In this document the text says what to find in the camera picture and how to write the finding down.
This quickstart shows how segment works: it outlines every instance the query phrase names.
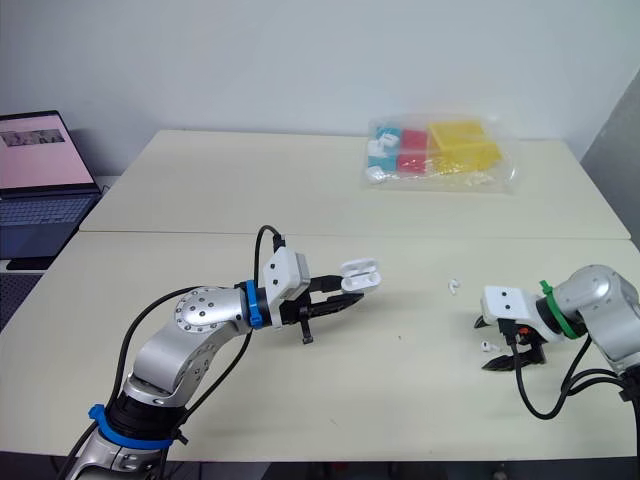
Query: blue block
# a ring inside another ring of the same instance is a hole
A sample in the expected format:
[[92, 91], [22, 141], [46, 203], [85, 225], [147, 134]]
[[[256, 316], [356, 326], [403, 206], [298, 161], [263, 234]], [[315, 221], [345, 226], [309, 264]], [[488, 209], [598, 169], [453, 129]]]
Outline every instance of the blue block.
[[380, 167], [385, 172], [396, 171], [396, 156], [388, 155], [387, 157], [372, 157], [369, 156], [370, 167]]
[[385, 133], [398, 137], [398, 143], [400, 143], [400, 140], [402, 139], [401, 128], [378, 127], [378, 130], [376, 131], [376, 139], [380, 138]]

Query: green ring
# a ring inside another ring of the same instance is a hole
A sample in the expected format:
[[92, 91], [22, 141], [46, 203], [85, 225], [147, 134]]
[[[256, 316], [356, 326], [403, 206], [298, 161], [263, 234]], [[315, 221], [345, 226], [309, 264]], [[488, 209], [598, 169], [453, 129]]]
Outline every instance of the green ring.
[[562, 312], [560, 311], [560, 308], [556, 303], [556, 299], [553, 298], [553, 287], [549, 285], [545, 280], [542, 280], [540, 282], [540, 286], [542, 287], [542, 293], [547, 296], [547, 305], [549, 305], [549, 310], [551, 310], [553, 317], [557, 320], [564, 334], [572, 340], [578, 338], [580, 335], [576, 334], [576, 332], [573, 331], [573, 328], [571, 328], [571, 325], [569, 325], [567, 319], [564, 318], [564, 315], [562, 315]]

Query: blue ring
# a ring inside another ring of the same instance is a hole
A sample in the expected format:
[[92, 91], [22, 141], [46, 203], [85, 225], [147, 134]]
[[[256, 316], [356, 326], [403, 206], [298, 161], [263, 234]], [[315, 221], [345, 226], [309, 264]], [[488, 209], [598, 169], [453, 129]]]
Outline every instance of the blue ring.
[[247, 280], [247, 296], [249, 297], [249, 323], [253, 328], [262, 328], [264, 323], [260, 309], [258, 308], [258, 295], [253, 280]]
[[100, 433], [104, 435], [107, 440], [112, 441], [116, 445], [127, 448], [135, 448], [136, 450], [162, 450], [163, 448], [169, 448], [173, 443], [173, 440], [136, 440], [135, 438], [125, 437], [114, 431], [107, 422], [107, 417], [104, 414], [104, 405], [99, 403], [95, 404], [89, 409], [89, 418], [98, 422], [100, 427]]

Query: yellow block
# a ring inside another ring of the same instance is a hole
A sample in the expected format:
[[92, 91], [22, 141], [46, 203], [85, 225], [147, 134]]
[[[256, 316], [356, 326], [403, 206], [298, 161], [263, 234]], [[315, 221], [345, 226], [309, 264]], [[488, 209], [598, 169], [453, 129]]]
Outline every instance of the yellow block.
[[502, 159], [500, 149], [475, 120], [434, 122], [428, 126], [429, 156], [438, 173], [487, 170]]

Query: floor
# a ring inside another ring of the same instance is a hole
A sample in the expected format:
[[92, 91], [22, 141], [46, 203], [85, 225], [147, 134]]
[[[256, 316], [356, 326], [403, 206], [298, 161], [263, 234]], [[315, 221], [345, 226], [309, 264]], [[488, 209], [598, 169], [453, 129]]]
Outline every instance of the floor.
[[[63, 459], [55, 457], [56, 465]], [[0, 452], [0, 477], [55, 478], [51, 457]], [[637, 479], [634, 458], [524, 462], [197, 463], [170, 462], [171, 480], [616, 480]]]

